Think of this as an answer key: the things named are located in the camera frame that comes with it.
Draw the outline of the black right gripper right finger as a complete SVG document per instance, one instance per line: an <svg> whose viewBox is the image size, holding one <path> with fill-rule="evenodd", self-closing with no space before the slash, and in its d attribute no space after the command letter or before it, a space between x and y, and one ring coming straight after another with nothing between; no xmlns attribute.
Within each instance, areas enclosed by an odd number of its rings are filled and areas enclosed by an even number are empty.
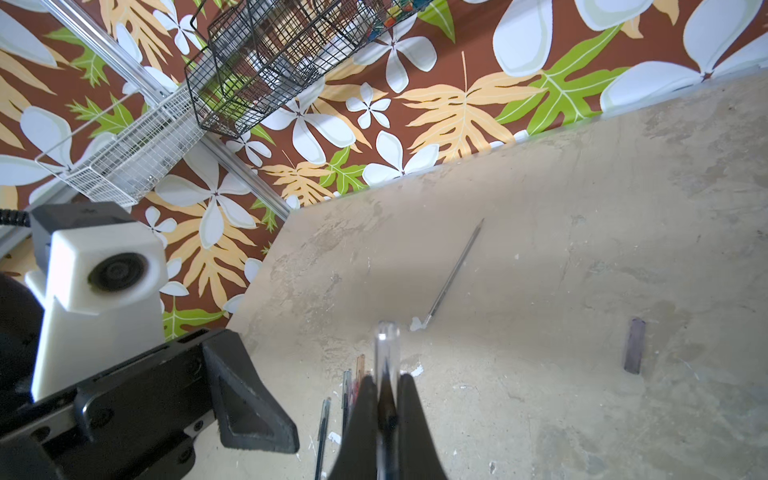
<svg viewBox="0 0 768 480"><path fill-rule="evenodd" d="M402 374L398 381L397 415L398 478L446 479L410 374Z"/></svg>

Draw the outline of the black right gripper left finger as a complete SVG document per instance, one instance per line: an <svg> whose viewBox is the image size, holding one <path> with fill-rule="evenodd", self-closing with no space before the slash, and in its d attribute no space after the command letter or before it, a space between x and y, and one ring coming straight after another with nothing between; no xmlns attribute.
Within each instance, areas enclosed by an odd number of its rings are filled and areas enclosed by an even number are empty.
<svg viewBox="0 0 768 480"><path fill-rule="evenodd" d="M340 451L328 479L374 480L377 478L378 390L366 375L342 437Z"/></svg>

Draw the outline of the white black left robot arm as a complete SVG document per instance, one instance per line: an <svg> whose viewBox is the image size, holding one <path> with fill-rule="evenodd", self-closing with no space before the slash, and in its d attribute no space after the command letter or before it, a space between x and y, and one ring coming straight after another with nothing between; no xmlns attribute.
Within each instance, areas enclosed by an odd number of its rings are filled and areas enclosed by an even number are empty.
<svg viewBox="0 0 768 480"><path fill-rule="evenodd" d="M230 449L294 454L297 428L240 336L168 340L160 239L113 202L3 210L38 267L1 279L1 475L180 479L211 425Z"/></svg>

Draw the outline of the clear pencil cap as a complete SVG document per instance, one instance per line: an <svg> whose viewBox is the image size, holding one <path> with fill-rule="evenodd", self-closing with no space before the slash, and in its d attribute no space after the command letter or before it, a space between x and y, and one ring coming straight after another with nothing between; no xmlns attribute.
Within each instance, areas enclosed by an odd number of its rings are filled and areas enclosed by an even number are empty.
<svg viewBox="0 0 768 480"><path fill-rule="evenodd" d="M374 340L374 377L379 404L389 411L395 412L400 378L399 326L394 322L380 322Z"/></svg>

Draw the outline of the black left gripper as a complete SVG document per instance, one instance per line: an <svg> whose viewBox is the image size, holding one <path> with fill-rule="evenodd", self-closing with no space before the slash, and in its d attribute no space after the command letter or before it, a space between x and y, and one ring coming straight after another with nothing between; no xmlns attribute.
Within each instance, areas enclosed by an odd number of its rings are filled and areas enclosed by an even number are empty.
<svg viewBox="0 0 768 480"><path fill-rule="evenodd" d="M215 417L226 448L299 450L239 334L199 329L3 416L1 476L182 479Z"/></svg>

